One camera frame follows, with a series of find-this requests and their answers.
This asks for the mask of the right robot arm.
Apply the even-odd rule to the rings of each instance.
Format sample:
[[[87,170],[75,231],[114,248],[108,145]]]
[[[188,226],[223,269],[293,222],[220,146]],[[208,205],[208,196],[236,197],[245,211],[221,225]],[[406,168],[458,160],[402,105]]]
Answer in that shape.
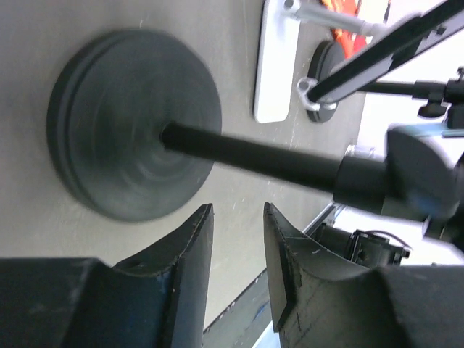
[[[386,231],[344,231],[323,223],[310,237],[326,249],[367,268],[399,265],[412,247]]]

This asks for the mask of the black round phone stand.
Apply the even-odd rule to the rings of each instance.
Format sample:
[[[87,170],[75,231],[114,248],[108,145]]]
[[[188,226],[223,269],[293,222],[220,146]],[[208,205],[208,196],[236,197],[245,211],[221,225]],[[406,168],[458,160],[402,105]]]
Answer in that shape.
[[[327,78],[333,68],[345,60],[344,51],[336,41],[322,41],[312,56],[307,77],[316,81]],[[414,83],[375,81],[360,89],[361,92],[411,96],[425,99],[427,104],[419,108],[418,115],[424,118],[438,118],[446,112],[442,103],[463,105],[463,68],[458,69],[460,77],[446,83],[417,80]]]

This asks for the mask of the black phone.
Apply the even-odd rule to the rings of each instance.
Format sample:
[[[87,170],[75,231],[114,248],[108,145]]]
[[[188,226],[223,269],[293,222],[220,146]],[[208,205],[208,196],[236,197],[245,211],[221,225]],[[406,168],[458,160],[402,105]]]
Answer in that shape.
[[[307,93],[309,102],[331,104],[360,90],[463,29],[463,2],[444,1],[393,29],[347,60]]]

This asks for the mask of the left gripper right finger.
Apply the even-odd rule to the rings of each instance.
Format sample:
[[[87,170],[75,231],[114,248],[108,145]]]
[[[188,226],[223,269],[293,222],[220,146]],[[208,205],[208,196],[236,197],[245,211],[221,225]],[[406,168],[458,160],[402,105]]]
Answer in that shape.
[[[282,347],[461,347],[463,267],[365,268],[263,210],[274,330]]]

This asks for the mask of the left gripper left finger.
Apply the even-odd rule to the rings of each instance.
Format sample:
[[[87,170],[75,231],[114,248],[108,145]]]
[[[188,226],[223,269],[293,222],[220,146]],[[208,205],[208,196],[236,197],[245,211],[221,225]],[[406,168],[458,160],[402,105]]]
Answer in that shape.
[[[200,347],[213,206],[110,266],[93,257],[1,260],[3,347]]]

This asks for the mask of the white folding phone stand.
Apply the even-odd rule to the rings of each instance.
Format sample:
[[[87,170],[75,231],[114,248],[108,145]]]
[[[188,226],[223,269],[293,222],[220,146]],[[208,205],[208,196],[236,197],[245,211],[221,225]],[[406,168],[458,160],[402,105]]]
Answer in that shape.
[[[367,22],[352,14],[320,4],[266,1],[262,11],[254,91],[253,113],[254,119],[259,123],[281,122],[289,114],[299,27],[302,22],[313,22],[339,30],[341,35],[329,41],[341,44],[344,61],[356,53],[353,49],[354,43],[350,41],[352,34],[357,38],[377,39],[387,31],[387,26],[383,23]],[[304,77],[302,82],[297,84],[297,89],[306,91],[311,80],[314,79]]]

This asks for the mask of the black camera stand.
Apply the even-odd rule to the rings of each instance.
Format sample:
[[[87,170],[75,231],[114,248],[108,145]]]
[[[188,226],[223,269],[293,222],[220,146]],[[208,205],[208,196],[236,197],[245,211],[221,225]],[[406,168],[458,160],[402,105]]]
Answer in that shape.
[[[386,156],[327,157],[222,134],[220,96],[202,59],[157,30],[92,38],[54,84],[46,137],[69,192],[105,217],[138,223],[185,205],[215,163],[296,184],[339,204],[426,223],[463,247],[463,169],[403,127]]]

